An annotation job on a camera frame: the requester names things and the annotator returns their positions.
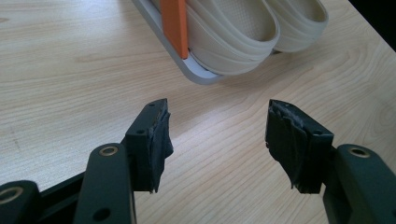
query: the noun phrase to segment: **orange strip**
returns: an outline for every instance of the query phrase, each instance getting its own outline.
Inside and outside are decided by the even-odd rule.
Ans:
[[[189,55],[187,38],[187,13],[185,0],[161,0],[163,34],[168,38],[178,56]]]

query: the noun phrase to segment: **wooden table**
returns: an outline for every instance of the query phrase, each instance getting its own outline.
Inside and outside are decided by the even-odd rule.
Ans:
[[[138,223],[327,223],[265,147],[268,101],[299,106],[334,146],[376,151],[396,172],[396,54],[347,0],[309,49],[203,86],[186,79],[130,0],[0,3],[0,184],[47,189],[119,142],[167,98],[175,153],[157,194],[137,192]]]

